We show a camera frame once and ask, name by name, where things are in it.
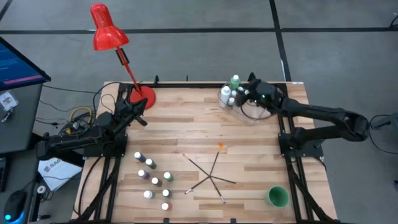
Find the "lamp base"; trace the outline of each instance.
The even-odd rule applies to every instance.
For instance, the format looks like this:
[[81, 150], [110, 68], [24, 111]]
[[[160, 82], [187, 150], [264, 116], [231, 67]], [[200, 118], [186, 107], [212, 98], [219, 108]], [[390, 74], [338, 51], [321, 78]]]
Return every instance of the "lamp base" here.
[[155, 101], [156, 101], [155, 91], [151, 87], [141, 86], [141, 92], [142, 92], [142, 95], [140, 95], [138, 93], [138, 91], [136, 89], [134, 89], [130, 94], [130, 102], [135, 103], [144, 98], [147, 98], [148, 102], [145, 105], [145, 110], [151, 108], [155, 104]]

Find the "gray floor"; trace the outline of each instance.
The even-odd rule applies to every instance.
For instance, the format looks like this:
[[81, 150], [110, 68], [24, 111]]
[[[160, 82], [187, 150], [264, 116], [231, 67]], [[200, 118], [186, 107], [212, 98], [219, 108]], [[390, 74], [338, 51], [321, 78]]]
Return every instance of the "gray floor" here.
[[[0, 30], [94, 29], [89, 9], [96, 1], [13, 0]], [[268, 1], [103, 1], [124, 29], [181, 27], [272, 27]], [[278, 0], [286, 27], [386, 27], [397, 1]], [[283, 33], [293, 81], [306, 84], [311, 104], [342, 107], [367, 118], [398, 111], [398, 32]], [[95, 52], [92, 34], [3, 35], [45, 70], [52, 86], [97, 90], [109, 80], [129, 80], [114, 51]], [[274, 33], [129, 34], [124, 49], [138, 80], [226, 80], [255, 72], [284, 80]], [[92, 95], [44, 88], [41, 99], [61, 109], [90, 105]], [[68, 118], [39, 106], [37, 116]], [[57, 129], [35, 124], [40, 132]], [[396, 133], [374, 133], [385, 150], [397, 150]], [[370, 141], [329, 140], [323, 145], [338, 217], [351, 223], [396, 223], [398, 156], [377, 151]], [[78, 182], [69, 182], [40, 207], [53, 222], [67, 221]]]

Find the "computer mouse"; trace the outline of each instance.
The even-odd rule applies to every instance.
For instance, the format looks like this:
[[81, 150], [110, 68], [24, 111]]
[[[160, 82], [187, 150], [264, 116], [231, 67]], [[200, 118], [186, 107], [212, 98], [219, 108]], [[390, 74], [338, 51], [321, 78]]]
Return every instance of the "computer mouse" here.
[[4, 207], [4, 218], [7, 222], [13, 222], [20, 217], [24, 211], [25, 201], [26, 192], [23, 190], [17, 190], [10, 195]]

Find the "white paper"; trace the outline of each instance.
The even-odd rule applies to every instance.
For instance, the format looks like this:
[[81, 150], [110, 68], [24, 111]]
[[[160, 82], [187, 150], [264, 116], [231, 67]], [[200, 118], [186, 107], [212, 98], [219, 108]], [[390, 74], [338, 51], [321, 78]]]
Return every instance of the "white paper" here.
[[[52, 158], [47, 161], [40, 161], [37, 171], [43, 177], [50, 190], [55, 191], [69, 181], [69, 179], [65, 178], [72, 178], [74, 175], [81, 172], [81, 167], [64, 162], [58, 158]], [[45, 177], [56, 177], [65, 180]]]
[[0, 95], [0, 103], [5, 111], [9, 111], [18, 105], [18, 101], [8, 91]]

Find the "green cup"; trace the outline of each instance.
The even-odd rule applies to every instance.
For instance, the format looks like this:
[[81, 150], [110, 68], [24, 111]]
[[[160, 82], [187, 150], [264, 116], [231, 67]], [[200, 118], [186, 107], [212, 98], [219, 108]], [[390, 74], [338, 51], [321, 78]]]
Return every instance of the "green cup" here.
[[285, 207], [289, 202], [289, 194], [283, 187], [275, 186], [264, 194], [264, 200], [275, 207]]

